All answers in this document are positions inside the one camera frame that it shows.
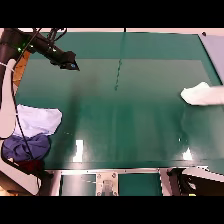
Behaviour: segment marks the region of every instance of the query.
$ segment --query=white towel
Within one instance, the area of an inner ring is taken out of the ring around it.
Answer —
[[[184,88],[180,95],[191,105],[205,106],[224,104],[224,87],[210,87],[206,82],[201,82],[193,88]]]
[[[18,105],[17,110],[26,137],[37,134],[52,135],[61,123],[62,113],[58,109],[39,109]],[[13,135],[22,137],[17,121]]]

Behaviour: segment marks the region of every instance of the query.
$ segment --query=pile of cloth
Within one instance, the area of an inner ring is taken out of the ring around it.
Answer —
[[[14,133],[4,141],[3,156],[29,172],[42,170],[43,158],[50,150],[48,136],[57,130],[62,113],[58,109],[40,109],[23,105],[18,105],[17,111],[32,155],[16,122]]]

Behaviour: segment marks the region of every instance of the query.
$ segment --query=black cable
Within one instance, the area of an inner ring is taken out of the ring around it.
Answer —
[[[24,49],[23,49],[21,55],[19,56],[19,58],[18,58],[17,61],[16,61],[15,66],[16,66],[17,63],[20,61],[20,59],[22,58],[23,54],[25,53],[27,47],[30,45],[30,43],[32,42],[32,40],[37,36],[37,34],[41,31],[41,29],[42,29],[42,28],[39,28],[39,29],[38,29],[38,31],[32,36],[32,38],[30,39],[30,41],[29,41],[29,42],[27,43],[27,45],[24,47]],[[27,149],[28,149],[28,151],[29,151],[29,153],[30,153],[30,157],[31,157],[31,159],[35,161],[35,159],[34,159],[34,157],[33,157],[33,154],[32,154],[32,152],[31,152],[31,150],[30,150],[30,147],[29,147],[29,145],[28,145],[28,143],[27,143],[26,137],[25,137],[25,135],[24,135],[24,133],[23,133],[23,130],[22,130],[22,127],[21,127],[21,124],[20,124],[20,121],[19,121],[19,116],[18,116],[17,107],[16,107],[16,113],[17,113],[17,114],[16,114],[17,123],[18,123],[18,125],[19,125],[19,129],[20,129],[21,134],[22,134],[22,136],[23,136],[23,140],[24,140],[24,142],[25,142],[25,144],[26,144],[26,147],[27,147]],[[35,162],[34,162],[34,170],[36,170],[36,172],[38,173],[38,170],[37,170],[37,167],[36,167],[36,163],[35,163]],[[38,195],[40,196],[40,185],[39,185],[38,179],[39,179],[39,178],[37,177]]]

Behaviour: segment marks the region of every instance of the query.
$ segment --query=dark blue cloth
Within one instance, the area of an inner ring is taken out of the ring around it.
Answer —
[[[34,159],[42,159],[50,149],[50,142],[46,135],[26,137],[26,140]],[[4,141],[2,152],[6,159],[13,158],[15,162],[32,160],[24,139],[15,135],[11,135]]]

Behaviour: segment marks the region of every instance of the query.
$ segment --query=green tabletop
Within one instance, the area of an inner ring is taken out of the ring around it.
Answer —
[[[36,53],[16,95],[17,103],[63,113],[46,169],[209,165],[224,173],[223,108],[180,97],[202,81],[221,84],[197,35],[68,33],[57,46],[77,54],[80,72]],[[84,140],[80,163],[76,140]]]

